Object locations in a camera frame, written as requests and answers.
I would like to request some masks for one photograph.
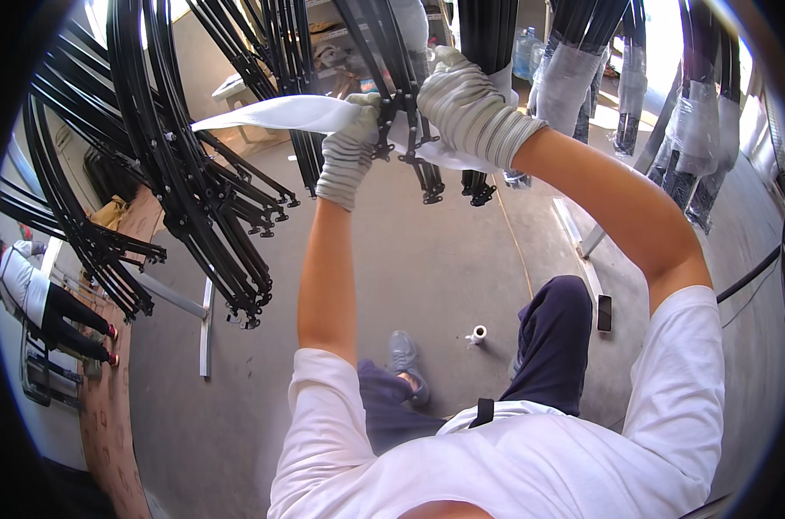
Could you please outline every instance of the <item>woman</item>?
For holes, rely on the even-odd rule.
[[[118,337],[116,327],[72,294],[54,285],[27,261],[28,257],[45,252],[46,246],[41,242],[19,240],[9,247],[0,240],[0,295],[6,311],[12,315],[22,312],[49,340],[74,349],[82,356],[118,366],[117,355],[84,337],[64,320],[67,317],[111,337],[113,341]]]

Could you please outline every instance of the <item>person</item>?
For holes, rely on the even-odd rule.
[[[90,327],[103,336],[118,338],[112,324],[85,306],[72,294],[53,284],[28,260],[46,252],[45,244],[19,240],[9,247],[0,240],[0,296],[6,310],[23,313],[48,340],[53,340],[82,356],[118,366],[118,356],[104,345],[83,336],[64,320]]]
[[[406,334],[390,338],[392,373],[357,362],[351,213],[378,112],[353,99],[368,106],[324,141],[293,418],[268,517],[678,517],[699,507],[721,455],[724,359],[691,226],[643,175],[507,106],[459,51],[438,47],[437,60],[418,106],[442,140],[569,196],[646,278],[651,320],[623,432],[578,418],[591,301],[576,277],[555,277],[520,312],[515,378],[492,419],[488,401],[446,423],[403,409],[428,397]]]

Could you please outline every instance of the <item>smartphone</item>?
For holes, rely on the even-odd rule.
[[[598,330],[612,331],[612,296],[598,296]]]

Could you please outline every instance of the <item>bundle of black rods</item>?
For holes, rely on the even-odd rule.
[[[529,104],[532,113],[540,104],[536,100],[535,91],[549,79],[565,80],[574,74],[570,60],[557,62],[553,60],[557,47],[566,45],[574,47],[588,55],[598,57],[598,64],[592,67],[591,74],[586,79],[588,95],[580,99],[562,99],[560,102],[580,102],[578,117],[574,129],[561,129],[568,132],[574,139],[582,142],[589,140],[589,118],[594,114],[600,90],[600,81],[603,78],[608,43],[614,35],[624,11],[630,0],[559,0],[554,8],[551,34],[546,42],[543,60],[535,78],[534,91]],[[547,95],[557,96],[557,89],[547,89]]]
[[[680,0],[679,5],[684,40],[681,99],[678,101],[680,104],[682,99],[689,101],[692,81],[703,85],[713,85],[715,81],[714,65],[721,28],[703,0]],[[664,191],[678,204],[678,207],[684,210],[692,198],[698,178],[702,175],[693,174],[690,171],[679,171],[677,169],[678,159],[681,157],[682,151],[678,149],[678,143],[665,141],[665,144],[672,146],[668,162],[664,164],[656,159],[649,172],[649,177],[663,187]]]
[[[724,97],[732,103],[738,104],[740,99],[740,67],[739,67],[739,39],[735,34],[731,34],[724,26],[721,28],[721,79],[719,80],[719,97]],[[721,115],[722,104],[719,103],[719,115]],[[687,209],[687,216],[690,220],[697,223],[706,233],[710,232],[710,210],[716,202],[716,196],[721,190],[724,179],[736,165],[736,157],[727,158],[726,163],[719,161],[718,170],[711,175],[702,177],[692,195],[690,207]]]
[[[381,95],[381,114],[378,117],[379,136],[373,158],[388,160],[389,152],[394,146],[387,143],[387,134],[398,110],[405,112],[409,128],[408,147],[407,152],[399,156],[398,160],[410,164],[415,171],[423,192],[421,196],[423,203],[441,202],[440,195],[444,192],[445,185],[441,181],[438,166],[416,156],[416,150],[422,144],[438,140],[438,136],[430,135],[427,118],[419,114],[416,106],[418,89],[421,85],[420,81],[424,80],[424,74],[422,72],[417,74],[413,67],[392,6],[388,0],[362,0],[356,2],[357,9],[354,9],[353,4],[347,0],[333,0],[332,4],[344,21],[344,26],[352,36],[355,47],[364,59],[364,64]],[[355,17],[356,13],[361,14],[367,25],[368,36],[370,36],[368,40],[364,38],[364,33]],[[383,71],[373,55],[370,44],[377,49],[381,65],[386,67],[392,80],[395,88],[392,92],[384,82]],[[421,138],[418,137],[419,128],[421,128]]]
[[[613,144],[615,151],[627,156],[632,156],[635,151],[637,127],[641,122],[640,110],[637,108],[643,107],[643,95],[646,94],[646,89],[626,88],[629,87],[626,84],[627,76],[636,81],[645,78],[647,31],[644,16],[643,0],[632,0],[624,12],[624,69],[620,74],[621,88],[618,95],[620,118]],[[635,96],[639,96],[639,99],[631,99]]]
[[[140,38],[142,11],[151,13],[144,19],[147,55]],[[283,205],[299,204],[295,194],[210,133],[190,130],[168,2],[110,2],[107,49],[80,26],[71,22],[68,29],[73,39],[59,37],[32,80],[32,95],[104,158],[149,187],[164,209],[166,227],[186,244],[230,312],[235,317],[245,312],[243,327],[258,326],[272,281],[248,235],[273,236],[274,223],[288,218]],[[206,146],[230,167],[213,161]],[[248,233],[241,222],[251,225]]]
[[[251,0],[187,2],[257,99],[318,93],[304,0],[262,0],[259,6]],[[314,197],[324,166],[323,135],[299,130],[290,135],[304,186]]]
[[[142,12],[156,89],[150,85],[140,39]],[[107,57],[138,167],[165,209],[167,229],[186,245],[233,316],[245,312],[242,327],[251,329],[259,326],[261,307],[271,300],[272,280],[241,220],[251,224],[249,234],[262,230],[261,236],[273,236],[272,214],[278,214],[274,221],[285,220],[280,203],[288,201],[286,196],[293,202],[296,198],[207,132],[190,130],[175,48],[167,0],[110,2]],[[203,143],[223,154],[235,171],[211,160]],[[281,200],[249,183],[252,176]]]
[[[461,53],[491,76],[508,67],[514,48],[518,0],[468,0],[459,3]],[[470,205],[479,207],[492,198],[496,186],[489,186],[481,171],[461,172],[461,194],[471,196]]]
[[[1,186],[3,189],[0,189],[1,213],[17,222],[25,223],[36,231],[69,242],[67,234],[61,230],[61,223],[55,218],[55,214],[46,200],[3,177],[0,178],[0,183],[3,184]],[[117,233],[96,223],[91,224],[91,232],[101,235],[107,243],[107,247],[119,256],[119,261],[131,263],[143,270],[144,262],[129,257],[128,253],[145,256],[145,261],[150,263],[164,263],[167,260],[167,249],[164,247]]]
[[[53,223],[45,222],[45,225],[56,225],[63,232],[61,238],[72,245],[87,274],[124,312],[126,321],[135,319],[138,311],[150,316],[153,313],[150,294],[121,263],[123,251],[113,246],[109,237],[100,231],[101,227],[87,219],[78,203],[58,161],[43,103],[28,96],[22,112],[33,168],[54,218]],[[43,211],[33,213],[40,213],[44,219],[48,217]]]

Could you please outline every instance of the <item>window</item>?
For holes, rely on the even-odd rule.
[[[169,0],[171,3],[171,17],[175,22],[185,13],[190,11],[186,0]],[[93,37],[98,43],[107,47],[107,8],[109,0],[84,0],[89,25],[93,29]],[[148,38],[144,32],[144,15],[142,15],[142,47],[148,48]]]

